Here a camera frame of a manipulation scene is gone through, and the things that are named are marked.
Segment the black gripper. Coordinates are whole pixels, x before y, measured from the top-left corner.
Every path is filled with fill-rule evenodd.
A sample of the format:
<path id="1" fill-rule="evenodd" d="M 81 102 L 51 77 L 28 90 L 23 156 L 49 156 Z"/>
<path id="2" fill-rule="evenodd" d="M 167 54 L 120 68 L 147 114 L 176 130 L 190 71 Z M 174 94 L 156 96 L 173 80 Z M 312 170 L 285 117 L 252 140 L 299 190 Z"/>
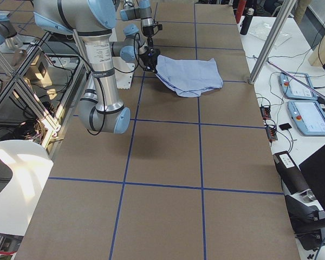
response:
<path id="1" fill-rule="evenodd" d="M 143 70 L 151 71 L 157 74 L 157 64 L 158 56 L 160 55 L 160 50 L 156 48 L 151 48 L 145 51 L 143 54 L 139 54 L 139 59 L 143 62 Z"/>
<path id="2" fill-rule="evenodd" d="M 141 26 L 141 31 L 143 35 L 147 38 L 147 45 L 149 50 L 154 49 L 153 36 L 155 34 L 155 25 Z"/>

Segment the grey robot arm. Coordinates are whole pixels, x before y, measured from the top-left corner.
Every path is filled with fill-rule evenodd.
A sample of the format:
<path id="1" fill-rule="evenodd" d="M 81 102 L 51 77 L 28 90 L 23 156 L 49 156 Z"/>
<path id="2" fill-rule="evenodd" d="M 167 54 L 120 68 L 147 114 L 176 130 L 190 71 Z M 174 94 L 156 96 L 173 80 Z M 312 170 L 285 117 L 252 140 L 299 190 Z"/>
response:
<path id="1" fill-rule="evenodd" d="M 124 1 L 123 8 L 120 10 L 120 17 L 123 21 L 140 19 L 141 31 L 147 39 L 147 45 L 150 49 L 154 48 L 153 36 L 159 30 L 159 24 L 154 20 L 152 15 L 151 3 L 149 0 Z"/>
<path id="2" fill-rule="evenodd" d="M 40 28 L 64 35 L 75 31 L 84 42 L 91 71 L 79 106 L 85 128 L 95 133 L 124 133 L 131 111 L 119 97 L 113 58 L 126 62 L 141 59 L 145 71 L 157 71 L 160 51 L 154 48 L 152 37 L 162 26 L 153 19 L 150 1 L 123 5 L 121 19 L 140 19 L 141 28 L 129 24 L 122 42 L 109 40 L 116 26 L 113 1 L 34 1 L 34 16 Z"/>

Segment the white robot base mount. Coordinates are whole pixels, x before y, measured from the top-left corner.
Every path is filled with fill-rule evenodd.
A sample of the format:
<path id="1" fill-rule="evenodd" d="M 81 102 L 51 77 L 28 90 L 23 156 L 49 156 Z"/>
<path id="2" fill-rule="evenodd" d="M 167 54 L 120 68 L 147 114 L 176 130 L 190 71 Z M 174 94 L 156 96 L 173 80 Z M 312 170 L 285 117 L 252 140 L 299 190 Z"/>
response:
<path id="1" fill-rule="evenodd" d="M 117 89 L 130 89 L 133 80 L 135 63 L 125 62 L 120 57 L 113 57 Z"/>

